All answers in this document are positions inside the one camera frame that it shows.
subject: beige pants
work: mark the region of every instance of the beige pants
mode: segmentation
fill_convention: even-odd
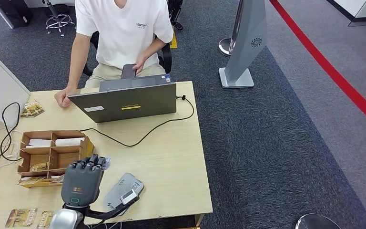
[[[93,70],[92,76],[89,77],[89,80],[86,81],[85,88],[99,87],[100,82],[105,80],[119,80],[121,78],[121,72],[122,69],[100,63]],[[141,77],[160,74],[165,74],[165,69],[156,63],[144,68],[142,72],[137,74],[137,76]]]

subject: robotic arm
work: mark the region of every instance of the robotic arm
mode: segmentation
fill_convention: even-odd
[[[83,222],[85,217],[102,219],[104,222],[118,216],[139,199],[134,190],[130,190],[120,197],[121,204],[112,211],[98,212],[90,209],[90,204],[99,196],[104,162],[104,157],[93,154],[67,167],[61,190],[64,205],[52,218],[49,229],[86,229]]]

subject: gray carpet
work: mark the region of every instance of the gray carpet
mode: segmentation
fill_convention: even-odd
[[[366,98],[366,26],[347,27],[348,19],[326,0],[280,3]],[[269,50],[366,208],[366,115],[317,64],[269,0],[266,8]]]
[[[267,48],[250,66],[254,88],[221,88],[217,70],[227,59],[216,47],[236,7],[186,0],[172,53],[172,78],[193,81],[196,94],[214,208],[202,228],[290,229],[311,212],[366,228],[364,207]],[[66,85],[75,33],[47,35],[43,22],[40,15],[10,31],[0,19],[0,59],[32,91]]]

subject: white sticker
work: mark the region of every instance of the white sticker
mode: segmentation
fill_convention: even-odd
[[[91,111],[101,111],[101,110],[104,110],[104,108],[102,106],[94,106],[94,107],[84,108],[84,110],[86,112],[91,112]]]

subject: desk leg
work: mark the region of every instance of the desk leg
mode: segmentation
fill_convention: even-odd
[[[194,221],[196,223],[196,227],[200,226],[201,220],[203,220],[203,218],[204,218],[204,214],[194,215]]]

